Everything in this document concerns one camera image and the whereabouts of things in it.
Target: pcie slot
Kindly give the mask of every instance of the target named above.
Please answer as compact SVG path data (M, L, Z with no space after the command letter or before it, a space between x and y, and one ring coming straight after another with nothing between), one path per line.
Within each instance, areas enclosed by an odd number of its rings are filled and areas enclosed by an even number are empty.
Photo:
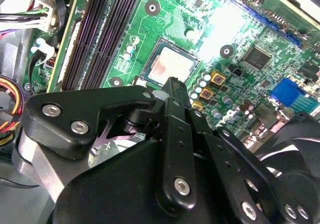
M290 33L285 33L283 31L281 31L281 29L274 24L272 21L268 20L267 18L265 18L264 16L260 15L258 12L256 12L254 9L252 9L251 7L247 6L246 4L240 2L239 0L230 0L232 2L234 2L235 4L241 6L242 8L244 8L248 13L250 13L254 18L256 18L257 20L259 20L260 22L262 22L263 24L265 24L268 28L270 28L271 30L273 30L275 33L277 33L279 36L287 39L288 41L290 41L291 43L297 45L298 47L301 45L302 41L298 38L296 38L295 36L293 36Z
M79 36L77 37L65 79L62 83L62 90L76 89L90 48L94 44L95 36L99 32L99 22L105 13L107 3L108 0L89 0L81 22Z
M114 0L81 89L99 88L138 0Z

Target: black ram slot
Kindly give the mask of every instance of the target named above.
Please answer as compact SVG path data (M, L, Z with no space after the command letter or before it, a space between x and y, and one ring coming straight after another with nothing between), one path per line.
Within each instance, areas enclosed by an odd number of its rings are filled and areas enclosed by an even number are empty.
M100 88L138 0L115 0L81 89Z
M75 42L65 79L62 83L62 90L70 91L76 89L82 77L86 59L90 54L90 48L99 32L99 23L105 13L108 1L109 0L89 0L79 29L80 35Z

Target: power connector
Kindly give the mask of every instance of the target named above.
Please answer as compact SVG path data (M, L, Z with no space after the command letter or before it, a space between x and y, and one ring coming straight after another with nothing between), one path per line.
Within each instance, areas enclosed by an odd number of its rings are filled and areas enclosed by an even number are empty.
M50 29L53 29L57 25L57 5L55 0L35 0L34 6L39 9L47 8L48 10L43 12L46 16L42 17L43 24L38 29L47 33Z

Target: silver screw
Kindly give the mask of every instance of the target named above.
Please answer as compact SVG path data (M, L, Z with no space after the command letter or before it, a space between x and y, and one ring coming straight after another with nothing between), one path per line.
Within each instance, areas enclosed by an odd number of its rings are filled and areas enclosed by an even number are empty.
M225 134L227 137L230 137L230 133L229 133L227 130L223 130L222 132L223 132L223 134Z
M142 94L143 94L146 98L151 98L151 95L150 95L148 92L146 92L146 91L144 91Z
M48 104L42 107L42 112L48 117L57 117L61 114L61 109L53 104Z
M309 215L308 213L305 211L305 209L302 208L302 206L299 206L297 207L298 209L298 212L300 213L300 215L304 218L304 219L309 219Z
M89 126L85 122L83 122L81 120L76 120L76 121L71 123L71 130L74 133L83 135L83 134L86 134L89 131Z
M173 102L173 104L175 104L176 106L180 107L180 103L177 102L176 100L173 100L172 102Z
M23 87L23 88L24 88L27 92L30 92L30 90L31 90L29 83L24 84L24 87Z
M201 117L201 112L200 112L200 111L195 110L194 113L195 113L198 117Z
M190 193L190 186L188 182L179 177L174 180L174 188L182 196L187 196Z
M286 213L288 213L288 215L290 217L292 217L293 219L297 219L297 214L295 213L295 211L292 209L291 206L285 204L284 205L284 209L285 209Z
M242 202L241 207L248 218L250 218L253 221L257 219L257 213L255 209L248 202Z

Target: motherboard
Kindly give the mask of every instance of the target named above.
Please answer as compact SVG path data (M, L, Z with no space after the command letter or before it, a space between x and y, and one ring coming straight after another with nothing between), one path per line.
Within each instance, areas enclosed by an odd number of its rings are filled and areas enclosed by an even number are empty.
M61 92L159 90L176 77L213 129L249 146L293 113L318 113L319 29L285 0L74 0L57 55L33 79Z

